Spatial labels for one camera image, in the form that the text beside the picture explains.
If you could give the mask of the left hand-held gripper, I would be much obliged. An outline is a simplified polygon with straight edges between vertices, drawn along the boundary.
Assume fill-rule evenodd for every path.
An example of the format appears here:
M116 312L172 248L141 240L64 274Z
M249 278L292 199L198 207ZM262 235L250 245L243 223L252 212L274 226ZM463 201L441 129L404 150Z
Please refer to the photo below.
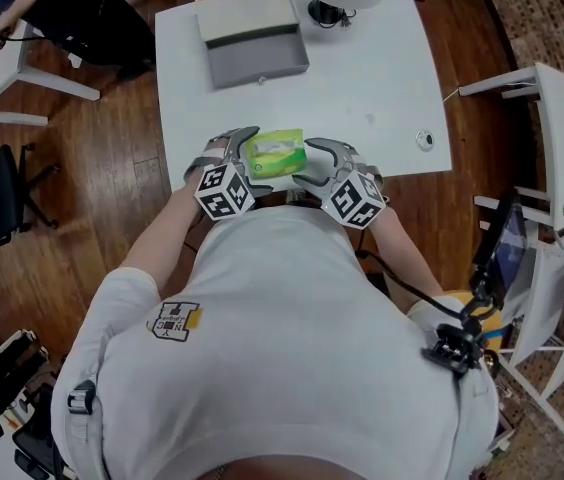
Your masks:
M258 126L248 126L210 139L185 171L186 183L199 174L194 196L212 221L242 215L254 204L254 198L273 192L271 185L251 182L240 155L242 144L259 131Z

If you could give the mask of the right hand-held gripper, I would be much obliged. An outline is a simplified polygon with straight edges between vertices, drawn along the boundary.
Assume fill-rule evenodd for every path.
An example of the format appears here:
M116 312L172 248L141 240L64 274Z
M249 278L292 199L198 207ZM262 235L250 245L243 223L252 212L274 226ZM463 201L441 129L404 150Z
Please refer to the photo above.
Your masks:
M322 181L307 175L293 175L302 190L321 200L322 209L343 226L365 229L386 207L381 190L383 178L376 166L368 165L348 143L312 137L311 148L329 153L338 167Z

